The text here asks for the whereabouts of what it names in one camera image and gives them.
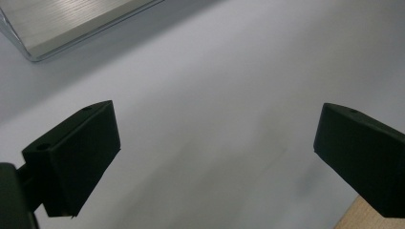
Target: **screw hole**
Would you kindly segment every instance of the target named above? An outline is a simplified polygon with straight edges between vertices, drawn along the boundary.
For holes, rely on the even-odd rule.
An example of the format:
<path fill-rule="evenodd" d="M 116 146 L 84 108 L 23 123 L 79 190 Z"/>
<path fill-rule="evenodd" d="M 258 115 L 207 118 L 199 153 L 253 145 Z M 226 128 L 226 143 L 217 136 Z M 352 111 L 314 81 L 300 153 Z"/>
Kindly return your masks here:
<path fill-rule="evenodd" d="M 39 146 L 37 146 L 36 149 L 39 151 L 44 151 L 44 150 L 50 148 L 50 146 L 51 146 L 51 144 L 44 143 L 44 144 L 40 144 Z"/>

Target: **black plastic bracket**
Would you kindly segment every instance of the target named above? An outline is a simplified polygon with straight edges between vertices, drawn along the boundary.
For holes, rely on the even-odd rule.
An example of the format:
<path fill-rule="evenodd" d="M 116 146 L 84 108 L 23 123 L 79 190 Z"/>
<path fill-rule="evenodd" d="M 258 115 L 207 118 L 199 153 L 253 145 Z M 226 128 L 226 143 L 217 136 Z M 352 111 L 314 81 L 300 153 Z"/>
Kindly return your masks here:
<path fill-rule="evenodd" d="M 26 164 L 18 171 L 0 164 L 1 228 L 35 228 L 26 213 L 41 203 L 49 217 L 77 216 L 119 150 L 112 101 L 73 114 L 23 150 Z M 18 220 L 30 226 L 11 223 Z"/>
<path fill-rule="evenodd" d="M 326 103 L 315 153 L 383 217 L 405 218 L 405 135 L 357 110 Z"/>

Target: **white table surface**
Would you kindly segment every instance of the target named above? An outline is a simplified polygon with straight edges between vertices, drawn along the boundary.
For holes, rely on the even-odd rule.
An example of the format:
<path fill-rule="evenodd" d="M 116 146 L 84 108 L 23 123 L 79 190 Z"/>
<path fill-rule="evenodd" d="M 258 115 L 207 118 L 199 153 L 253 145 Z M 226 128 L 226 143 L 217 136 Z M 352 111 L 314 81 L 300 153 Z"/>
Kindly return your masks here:
<path fill-rule="evenodd" d="M 113 99 L 122 150 L 41 228 L 332 228 L 356 196 L 314 152 L 324 102 L 405 132 L 405 3 L 166 0 L 54 58 L 0 35 L 0 161 Z"/>

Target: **brushed metal surface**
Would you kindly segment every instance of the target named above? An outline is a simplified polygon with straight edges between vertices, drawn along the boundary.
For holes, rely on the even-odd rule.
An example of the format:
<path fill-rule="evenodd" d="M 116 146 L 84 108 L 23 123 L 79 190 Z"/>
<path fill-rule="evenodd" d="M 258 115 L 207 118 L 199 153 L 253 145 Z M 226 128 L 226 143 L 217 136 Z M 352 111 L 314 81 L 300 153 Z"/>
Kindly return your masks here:
<path fill-rule="evenodd" d="M 27 51 L 40 56 L 153 0 L 0 0 Z"/>

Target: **mounting hole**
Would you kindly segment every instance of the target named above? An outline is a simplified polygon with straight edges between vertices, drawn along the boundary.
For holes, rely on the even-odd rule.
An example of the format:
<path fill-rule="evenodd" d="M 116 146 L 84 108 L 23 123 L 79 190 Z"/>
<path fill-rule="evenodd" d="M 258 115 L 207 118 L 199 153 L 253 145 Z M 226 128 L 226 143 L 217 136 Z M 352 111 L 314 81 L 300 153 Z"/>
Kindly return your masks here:
<path fill-rule="evenodd" d="M 47 150 L 47 149 L 50 148 L 50 147 L 51 147 L 51 144 L 49 144 L 49 143 L 44 143 L 44 144 L 38 145 L 38 146 L 36 147 L 36 149 L 37 149 L 37 150 L 40 150 L 40 151 L 44 151 L 44 150 Z"/>

